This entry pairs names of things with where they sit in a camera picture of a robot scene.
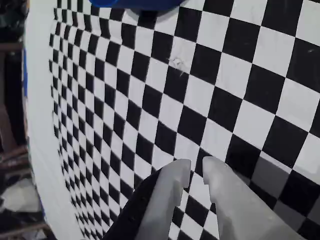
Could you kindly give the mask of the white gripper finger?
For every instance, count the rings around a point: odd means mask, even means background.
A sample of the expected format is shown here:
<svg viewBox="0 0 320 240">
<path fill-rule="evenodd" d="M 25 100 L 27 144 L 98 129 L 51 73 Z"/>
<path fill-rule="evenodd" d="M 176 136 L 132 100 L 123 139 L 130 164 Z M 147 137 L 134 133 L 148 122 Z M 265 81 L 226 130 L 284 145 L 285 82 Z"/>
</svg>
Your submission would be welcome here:
<svg viewBox="0 0 320 240">
<path fill-rule="evenodd" d="M 221 240 L 302 239 L 225 162 L 205 156 L 202 172 L 215 204 Z"/>
</svg>

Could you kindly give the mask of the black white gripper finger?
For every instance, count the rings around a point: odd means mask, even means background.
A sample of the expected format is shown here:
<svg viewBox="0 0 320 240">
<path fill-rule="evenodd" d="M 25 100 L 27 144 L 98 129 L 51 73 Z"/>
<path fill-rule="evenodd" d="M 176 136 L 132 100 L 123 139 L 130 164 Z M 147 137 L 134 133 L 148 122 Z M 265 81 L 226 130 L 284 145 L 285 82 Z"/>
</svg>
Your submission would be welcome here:
<svg viewBox="0 0 320 240">
<path fill-rule="evenodd" d="M 191 161 L 175 160 L 144 179 L 104 240 L 167 240 L 175 207 L 190 185 Z"/>
</svg>

